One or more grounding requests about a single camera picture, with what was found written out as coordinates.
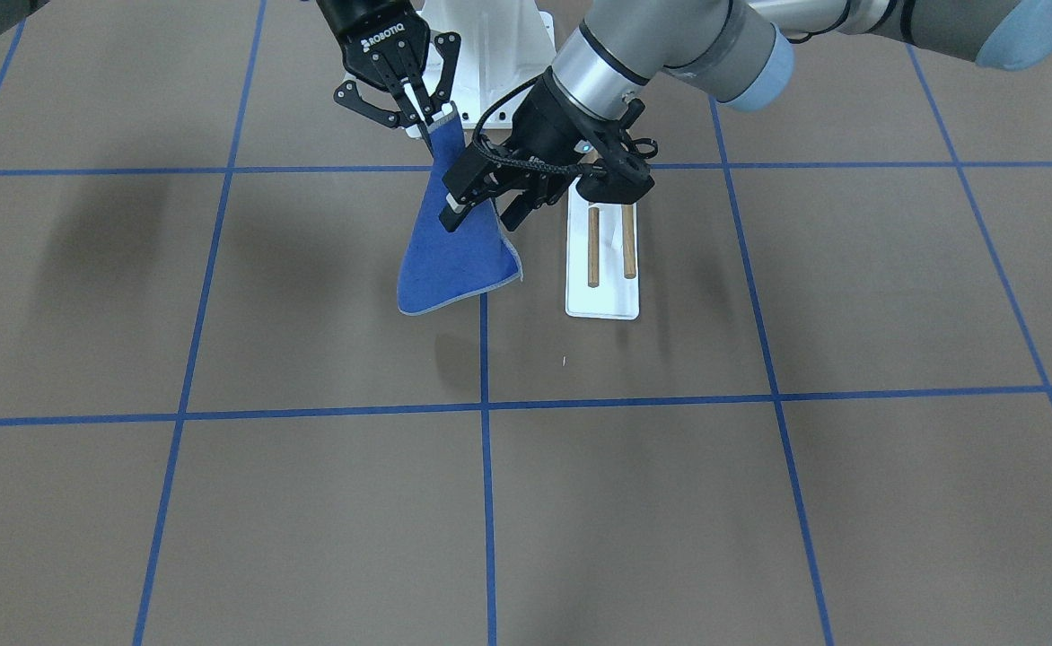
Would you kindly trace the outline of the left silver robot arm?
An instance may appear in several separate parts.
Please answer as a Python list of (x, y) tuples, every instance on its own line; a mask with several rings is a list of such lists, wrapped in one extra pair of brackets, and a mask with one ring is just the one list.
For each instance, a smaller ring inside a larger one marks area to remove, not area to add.
[(456, 231), (508, 191), (501, 221), (510, 231), (570, 187), (591, 202), (636, 202), (653, 187), (646, 161), (656, 148), (627, 132), (658, 74), (753, 112), (787, 86), (795, 42), (833, 31), (1021, 70), (1052, 53), (1052, 1), (596, 1), (523, 83), (509, 138), (492, 144), (473, 132), (445, 171), (440, 222)]

